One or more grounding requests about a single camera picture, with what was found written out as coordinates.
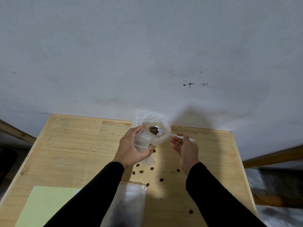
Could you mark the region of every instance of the black sleeve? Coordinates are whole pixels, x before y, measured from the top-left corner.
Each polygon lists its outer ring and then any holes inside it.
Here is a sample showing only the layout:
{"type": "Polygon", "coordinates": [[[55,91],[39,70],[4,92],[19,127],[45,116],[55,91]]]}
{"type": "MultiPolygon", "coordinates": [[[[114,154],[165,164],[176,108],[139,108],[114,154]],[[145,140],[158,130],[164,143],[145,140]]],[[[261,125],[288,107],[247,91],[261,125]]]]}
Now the black sleeve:
{"type": "Polygon", "coordinates": [[[266,227],[225,189],[202,163],[195,164],[189,171],[186,190],[209,227],[228,225],[266,227]]]}
{"type": "Polygon", "coordinates": [[[107,164],[81,191],[70,199],[44,227],[100,227],[121,181],[121,163],[107,164]]]}

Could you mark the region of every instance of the wall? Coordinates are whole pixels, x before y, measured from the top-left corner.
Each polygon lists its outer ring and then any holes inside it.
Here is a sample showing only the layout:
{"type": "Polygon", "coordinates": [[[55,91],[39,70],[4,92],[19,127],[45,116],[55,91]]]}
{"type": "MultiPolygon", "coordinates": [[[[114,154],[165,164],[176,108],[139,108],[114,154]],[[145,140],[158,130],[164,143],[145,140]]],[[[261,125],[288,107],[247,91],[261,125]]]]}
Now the wall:
{"type": "Polygon", "coordinates": [[[51,113],[154,111],[232,131],[243,160],[302,144],[302,7],[0,0],[0,118],[37,136],[51,113]]]}

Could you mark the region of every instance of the plastic packaging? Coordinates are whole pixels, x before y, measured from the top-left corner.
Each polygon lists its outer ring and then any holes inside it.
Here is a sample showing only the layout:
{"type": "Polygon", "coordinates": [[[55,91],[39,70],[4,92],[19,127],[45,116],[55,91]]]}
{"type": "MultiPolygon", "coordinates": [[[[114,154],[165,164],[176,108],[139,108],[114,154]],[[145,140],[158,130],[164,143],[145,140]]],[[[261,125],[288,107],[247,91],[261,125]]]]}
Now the plastic packaging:
{"type": "Polygon", "coordinates": [[[100,227],[141,227],[147,187],[120,183],[100,227]]]}
{"type": "MultiPolygon", "coordinates": [[[[167,120],[157,113],[143,113],[138,115],[132,122],[132,127],[143,125],[144,128],[134,137],[134,145],[137,151],[144,152],[150,144],[159,145],[165,142],[169,135],[161,134],[154,135],[149,131],[151,126],[159,126],[163,132],[171,133],[171,127],[167,120]]],[[[155,162],[154,157],[151,155],[147,159],[141,161],[145,166],[152,165],[155,162]]]]}

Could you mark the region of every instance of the plastic spoon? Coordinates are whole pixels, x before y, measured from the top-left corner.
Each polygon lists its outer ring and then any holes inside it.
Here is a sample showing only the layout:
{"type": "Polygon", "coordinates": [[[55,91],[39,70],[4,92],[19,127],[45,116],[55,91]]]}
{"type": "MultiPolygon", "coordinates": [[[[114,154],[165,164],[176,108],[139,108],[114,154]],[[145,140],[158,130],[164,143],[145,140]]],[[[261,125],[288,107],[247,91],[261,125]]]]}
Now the plastic spoon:
{"type": "Polygon", "coordinates": [[[171,135],[171,136],[176,136],[176,137],[178,137],[179,139],[183,139],[183,136],[181,136],[181,135],[175,135],[175,134],[171,134],[171,133],[166,133],[166,132],[163,132],[163,130],[160,129],[158,126],[155,126],[155,127],[157,127],[157,128],[158,128],[158,131],[159,131],[159,133],[157,133],[157,135],[167,134],[167,135],[171,135]]]}

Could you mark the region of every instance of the transparent bag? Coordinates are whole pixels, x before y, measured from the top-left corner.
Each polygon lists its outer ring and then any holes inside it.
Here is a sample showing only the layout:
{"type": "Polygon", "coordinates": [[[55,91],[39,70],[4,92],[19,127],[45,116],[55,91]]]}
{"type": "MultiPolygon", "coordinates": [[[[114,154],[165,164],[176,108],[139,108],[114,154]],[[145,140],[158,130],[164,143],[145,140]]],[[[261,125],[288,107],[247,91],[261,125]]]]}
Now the transparent bag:
{"type": "MultiPolygon", "coordinates": [[[[132,127],[141,125],[143,125],[144,128],[134,137],[134,146],[138,152],[144,152],[150,144],[159,145],[169,138],[169,135],[167,134],[152,134],[149,131],[151,126],[158,126],[163,130],[163,132],[171,133],[171,127],[168,121],[157,113],[142,113],[138,115],[131,124],[132,127]]],[[[151,155],[141,161],[141,163],[148,166],[156,162],[154,157],[151,155]]]]}
{"type": "Polygon", "coordinates": [[[120,183],[100,227],[141,227],[147,187],[120,183]]]}

